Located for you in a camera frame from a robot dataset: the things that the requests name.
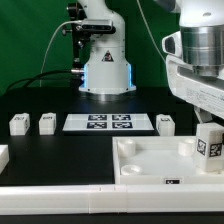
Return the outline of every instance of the white cylinder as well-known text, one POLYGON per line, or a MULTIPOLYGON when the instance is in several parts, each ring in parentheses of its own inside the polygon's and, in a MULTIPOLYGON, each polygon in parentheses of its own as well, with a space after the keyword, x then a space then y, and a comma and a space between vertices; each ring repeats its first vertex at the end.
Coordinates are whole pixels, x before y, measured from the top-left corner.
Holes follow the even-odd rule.
POLYGON ((140 175, 142 174, 142 168, 136 165, 126 165, 121 167, 121 175, 140 175))
POLYGON ((120 157, 131 157, 136 153, 136 144, 132 139, 124 139, 118 141, 118 155, 120 157))
POLYGON ((195 150, 195 140, 185 139, 178 143, 178 153, 181 156, 192 156, 195 150))

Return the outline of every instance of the white box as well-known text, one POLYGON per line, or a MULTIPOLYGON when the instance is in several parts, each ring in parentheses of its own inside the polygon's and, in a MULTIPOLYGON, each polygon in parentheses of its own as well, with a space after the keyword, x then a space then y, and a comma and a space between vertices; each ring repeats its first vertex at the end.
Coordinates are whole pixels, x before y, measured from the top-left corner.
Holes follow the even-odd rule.
POLYGON ((194 163, 204 172, 223 169, 224 127, 216 123, 198 124, 194 163))
POLYGON ((9 122, 10 135, 25 135, 30 127, 30 115, 27 113, 16 114, 9 122))
POLYGON ((160 136, 174 136, 175 123, 169 115, 156 116, 156 129, 160 136))
POLYGON ((43 114, 39 121, 40 135, 54 135, 56 129, 56 114, 43 114))
POLYGON ((0 145, 0 174, 9 162, 9 150, 7 145, 0 145))

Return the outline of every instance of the table surface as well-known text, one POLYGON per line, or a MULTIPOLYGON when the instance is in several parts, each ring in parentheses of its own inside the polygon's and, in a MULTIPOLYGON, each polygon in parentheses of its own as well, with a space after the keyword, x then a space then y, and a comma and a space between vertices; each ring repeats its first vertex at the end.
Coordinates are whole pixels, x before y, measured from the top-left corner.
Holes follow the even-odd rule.
MULTIPOLYGON (((172 96, 168 88, 140 88, 136 96, 99 102, 74 95, 69 88, 14 89, 0 98, 0 144, 9 145, 10 162, 0 175, 0 186, 113 184, 112 136, 77 133, 67 136, 62 128, 67 114, 147 113, 154 128, 158 114, 171 115, 176 135, 195 135, 193 106, 172 96), (29 113, 26 136, 10 136, 8 122, 18 113, 29 113), (57 114, 54 136, 39 136, 43 113, 57 114)), ((1 216, 0 223, 223 223, 223 213, 148 213, 1 216)))

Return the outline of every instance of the white block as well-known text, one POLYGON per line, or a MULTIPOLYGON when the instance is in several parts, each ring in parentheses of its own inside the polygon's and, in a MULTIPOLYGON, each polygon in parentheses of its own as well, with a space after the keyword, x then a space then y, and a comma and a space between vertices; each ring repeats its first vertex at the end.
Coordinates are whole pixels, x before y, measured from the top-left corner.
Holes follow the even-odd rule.
POLYGON ((204 172, 223 169, 223 134, 224 127, 216 123, 199 124, 194 163, 204 172))
POLYGON ((174 136, 175 123, 169 115, 156 116, 156 129, 160 136, 174 136))
POLYGON ((39 121, 40 135, 54 135, 56 129, 56 114, 43 114, 39 121))
POLYGON ((9 150, 7 145, 0 145, 0 174, 9 162, 9 150))
POLYGON ((89 186, 89 213, 127 212, 125 185, 89 186))
POLYGON ((30 127, 29 114, 16 114, 9 122, 10 135, 25 135, 30 127))

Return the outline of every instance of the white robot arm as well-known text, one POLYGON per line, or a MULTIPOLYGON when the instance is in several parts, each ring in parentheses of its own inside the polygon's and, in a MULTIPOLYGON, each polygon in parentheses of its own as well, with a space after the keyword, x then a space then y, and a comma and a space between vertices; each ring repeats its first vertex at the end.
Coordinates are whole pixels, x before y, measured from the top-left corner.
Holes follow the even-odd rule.
POLYGON ((131 65, 125 59, 125 22, 109 10, 105 0, 78 0, 87 19, 111 21, 114 34, 91 36, 90 59, 84 67, 84 84, 79 90, 101 100, 126 94, 136 89, 132 85, 131 65))
POLYGON ((166 66, 172 93, 224 118, 223 0, 155 2, 170 12, 181 13, 180 32, 162 42, 164 52, 169 54, 166 66))

